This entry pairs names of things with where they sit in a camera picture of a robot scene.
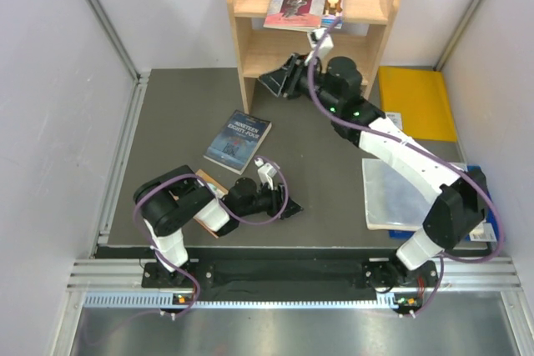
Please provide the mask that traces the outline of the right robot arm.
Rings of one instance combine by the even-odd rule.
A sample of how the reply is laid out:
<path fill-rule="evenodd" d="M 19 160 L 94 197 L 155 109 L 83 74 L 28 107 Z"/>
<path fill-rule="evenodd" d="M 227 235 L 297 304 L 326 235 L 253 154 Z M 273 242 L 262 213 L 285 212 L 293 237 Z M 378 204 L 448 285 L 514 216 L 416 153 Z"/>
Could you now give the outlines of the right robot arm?
<path fill-rule="evenodd" d="M 480 168 L 464 172 L 447 167 L 406 136 L 361 93 L 362 76 L 346 57 L 332 58 L 307 77 L 306 57 L 294 53 L 281 68 L 259 76 L 276 97 L 317 98 L 334 115 L 332 126 L 357 148 L 385 162 L 431 202 L 421 228 L 403 243 L 387 263 L 386 286 L 406 286 L 420 267 L 443 251 L 452 250 L 486 221 L 486 176 Z"/>

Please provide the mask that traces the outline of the wooden two-tier shelf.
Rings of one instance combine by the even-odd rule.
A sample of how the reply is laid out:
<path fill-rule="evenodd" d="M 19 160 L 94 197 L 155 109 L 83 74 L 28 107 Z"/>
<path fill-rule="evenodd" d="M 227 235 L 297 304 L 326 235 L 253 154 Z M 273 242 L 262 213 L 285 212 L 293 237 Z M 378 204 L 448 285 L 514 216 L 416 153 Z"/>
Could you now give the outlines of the wooden two-tier shelf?
<path fill-rule="evenodd" d="M 329 56 L 355 61 L 365 97 L 371 94 L 400 1 L 343 0 L 343 25 L 331 34 L 334 49 Z M 253 28 L 254 19 L 265 17 L 270 0 L 226 2 L 243 108 L 250 113 L 259 75 L 279 68 L 291 53 L 307 53 L 310 45 L 303 32 Z"/>

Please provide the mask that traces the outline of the blue file folder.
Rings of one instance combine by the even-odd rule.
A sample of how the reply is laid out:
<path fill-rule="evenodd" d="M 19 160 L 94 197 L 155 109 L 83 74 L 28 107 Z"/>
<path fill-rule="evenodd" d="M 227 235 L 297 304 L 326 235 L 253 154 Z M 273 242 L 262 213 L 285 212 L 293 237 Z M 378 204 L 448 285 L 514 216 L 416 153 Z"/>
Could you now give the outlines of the blue file folder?
<path fill-rule="evenodd" d="M 408 239 L 422 227 L 422 223 L 431 209 L 431 202 L 403 178 L 393 168 L 383 165 L 383 184 L 385 195 L 385 220 L 393 226 L 390 236 Z M 496 242 L 496 222 L 491 212 L 466 237 L 471 242 Z"/>

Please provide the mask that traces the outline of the yellow file folder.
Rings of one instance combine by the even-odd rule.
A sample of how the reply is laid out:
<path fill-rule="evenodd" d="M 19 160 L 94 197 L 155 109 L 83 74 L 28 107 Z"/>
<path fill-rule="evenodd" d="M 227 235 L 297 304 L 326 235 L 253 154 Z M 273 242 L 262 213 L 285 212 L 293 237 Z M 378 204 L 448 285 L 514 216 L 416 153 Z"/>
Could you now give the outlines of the yellow file folder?
<path fill-rule="evenodd" d="M 404 133 L 420 140 L 455 142 L 454 118 L 439 72 L 380 67 L 380 104 Z"/>

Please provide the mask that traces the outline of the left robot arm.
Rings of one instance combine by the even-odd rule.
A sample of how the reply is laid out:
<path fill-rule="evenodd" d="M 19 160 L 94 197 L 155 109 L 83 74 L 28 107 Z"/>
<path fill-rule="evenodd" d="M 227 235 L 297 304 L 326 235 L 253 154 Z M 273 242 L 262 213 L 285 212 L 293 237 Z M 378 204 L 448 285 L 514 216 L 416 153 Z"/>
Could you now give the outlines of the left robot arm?
<path fill-rule="evenodd" d="M 141 218 L 149 231 L 157 262 L 145 273 L 154 282 L 180 286 L 189 276 L 189 255 L 184 246 L 183 226 L 195 220 L 219 238 L 239 227 L 240 219 L 265 214 L 276 220 L 290 218 L 303 208 L 288 194 L 284 183 L 273 183 L 276 169 L 261 163 L 260 183 L 238 179 L 228 190 L 212 178 L 183 165 L 154 178 L 133 195 L 135 218 Z"/>

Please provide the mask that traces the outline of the red castle picture book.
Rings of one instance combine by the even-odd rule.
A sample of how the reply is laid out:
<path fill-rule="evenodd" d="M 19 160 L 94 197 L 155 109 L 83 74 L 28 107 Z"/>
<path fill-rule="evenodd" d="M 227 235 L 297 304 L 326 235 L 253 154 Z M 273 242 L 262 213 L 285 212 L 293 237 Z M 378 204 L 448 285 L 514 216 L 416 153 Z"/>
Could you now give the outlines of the red castle picture book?
<path fill-rule="evenodd" d="M 270 0 L 264 28 L 311 31 L 321 25 L 325 0 Z"/>

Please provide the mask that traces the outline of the clear plastic file folder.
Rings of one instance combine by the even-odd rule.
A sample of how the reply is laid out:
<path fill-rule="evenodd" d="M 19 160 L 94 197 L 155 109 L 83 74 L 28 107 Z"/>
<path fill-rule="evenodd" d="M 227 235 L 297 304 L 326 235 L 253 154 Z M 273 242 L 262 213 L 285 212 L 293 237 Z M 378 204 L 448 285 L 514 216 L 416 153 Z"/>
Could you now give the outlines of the clear plastic file folder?
<path fill-rule="evenodd" d="M 439 185 L 456 180 L 461 170 L 466 171 L 464 163 L 446 167 L 418 153 L 392 163 L 364 158 L 367 228 L 415 232 L 431 210 Z"/>

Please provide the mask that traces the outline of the aluminium front rail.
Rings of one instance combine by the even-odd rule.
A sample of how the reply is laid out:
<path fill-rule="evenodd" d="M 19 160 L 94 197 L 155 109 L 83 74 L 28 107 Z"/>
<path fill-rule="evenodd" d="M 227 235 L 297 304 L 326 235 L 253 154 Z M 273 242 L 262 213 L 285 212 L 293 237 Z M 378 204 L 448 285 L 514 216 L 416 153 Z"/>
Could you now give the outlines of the aluminium front rail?
<path fill-rule="evenodd" d="M 170 276 L 151 260 L 79 260 L 67 289 L 88 308 L 385 309 L 414 313 L 432 293 L 520 290 L 512 262 L 432 262 L 409 283 L 387 283 L 383 263 L 350 259 L 204 260 Z"/>

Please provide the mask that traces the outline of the dark Nineteen Eighty-Four book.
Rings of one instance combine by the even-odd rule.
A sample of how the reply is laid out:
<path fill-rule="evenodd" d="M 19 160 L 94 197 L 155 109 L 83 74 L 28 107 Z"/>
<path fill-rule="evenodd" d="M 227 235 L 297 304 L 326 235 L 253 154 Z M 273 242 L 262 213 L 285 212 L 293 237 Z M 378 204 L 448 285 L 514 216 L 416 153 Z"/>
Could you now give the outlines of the dark Nineteen Eighty-Four book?
<path fill-rule="evenodd" d="M 204 158 L 241 175 L 272 128 L 272 122 L 235 110 Z"/>

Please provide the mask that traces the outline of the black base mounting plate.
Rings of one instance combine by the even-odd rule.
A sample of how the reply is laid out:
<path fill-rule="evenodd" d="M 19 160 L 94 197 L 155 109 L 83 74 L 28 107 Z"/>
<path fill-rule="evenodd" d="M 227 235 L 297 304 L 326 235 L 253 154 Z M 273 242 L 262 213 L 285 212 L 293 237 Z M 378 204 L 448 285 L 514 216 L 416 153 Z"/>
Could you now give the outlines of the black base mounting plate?
<path fill-rule="evenodd" d="M 395 276 L 385 262 L 365 259 L 201 259 L 182 269 L 196 278 L 201 301 L 373 300 L 377 291 L 406 288 L 419 294 L 436 285 L 436 265 Z"/>

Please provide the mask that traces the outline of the orange Othello picture book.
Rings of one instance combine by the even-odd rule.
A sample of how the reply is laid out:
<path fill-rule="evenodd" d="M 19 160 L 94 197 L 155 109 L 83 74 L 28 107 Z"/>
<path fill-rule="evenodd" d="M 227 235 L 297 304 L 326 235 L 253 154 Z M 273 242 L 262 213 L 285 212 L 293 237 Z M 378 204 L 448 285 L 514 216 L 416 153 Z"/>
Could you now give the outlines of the orange Othello picture book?
<path fill-rule="evenodd" d="M 161 223 L 162 236 L 178 237 L 184 226 L 193 220 L 216 237 L 224 236 L 230 228 L 230 216 L 220 205 L 226 192 L 197 173 L 200 180 L 193 177 L 193 170 L 183 165 L 173 171 L 172 178 L 189 175 L 177 180 L 164 191 L 170 205 L 165 223 Z"/>

